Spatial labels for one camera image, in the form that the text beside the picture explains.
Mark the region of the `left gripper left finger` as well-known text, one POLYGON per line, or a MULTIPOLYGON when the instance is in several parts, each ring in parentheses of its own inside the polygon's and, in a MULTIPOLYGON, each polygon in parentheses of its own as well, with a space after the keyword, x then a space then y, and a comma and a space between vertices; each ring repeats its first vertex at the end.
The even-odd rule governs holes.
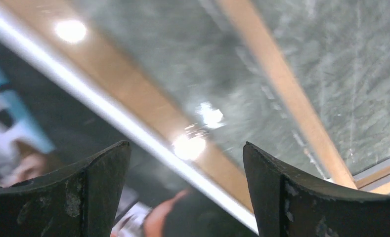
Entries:
POLYGON ((57 171, 0 187, 0 237, 108 237, 130 151, 120 141, 57 171))

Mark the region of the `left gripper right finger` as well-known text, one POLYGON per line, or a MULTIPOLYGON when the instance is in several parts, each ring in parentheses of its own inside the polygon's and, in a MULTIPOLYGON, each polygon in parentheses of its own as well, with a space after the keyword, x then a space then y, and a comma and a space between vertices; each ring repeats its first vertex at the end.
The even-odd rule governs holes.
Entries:
POLYGON ((247 142, 243 162, 261 237, 390 237, 390 196, 315 177, 247 142))

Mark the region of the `glossy photo print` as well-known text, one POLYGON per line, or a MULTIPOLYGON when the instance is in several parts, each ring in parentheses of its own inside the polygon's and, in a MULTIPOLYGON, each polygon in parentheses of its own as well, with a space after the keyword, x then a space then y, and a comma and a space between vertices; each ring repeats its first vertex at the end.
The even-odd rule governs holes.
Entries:
POLYGON ((0 186, 36 184, 123 142, 129 157, 95 174, 92 195, 111 237, 254 237, 254 219, 188 163, 205 148, 181 135, 170 149, 117 99, 0 3, 0 186))

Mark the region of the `wooden picture frame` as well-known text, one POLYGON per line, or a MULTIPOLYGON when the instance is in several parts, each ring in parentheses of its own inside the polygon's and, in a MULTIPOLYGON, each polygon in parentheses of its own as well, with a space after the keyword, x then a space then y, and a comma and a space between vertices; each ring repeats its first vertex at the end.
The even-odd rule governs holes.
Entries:
POLYGON ((355 182, 253 3, 250 0, 220 0, 218 4, 268 75, 273 88, 335 183, 354 189, 364 188, 390 175, 388 165, 355 182))

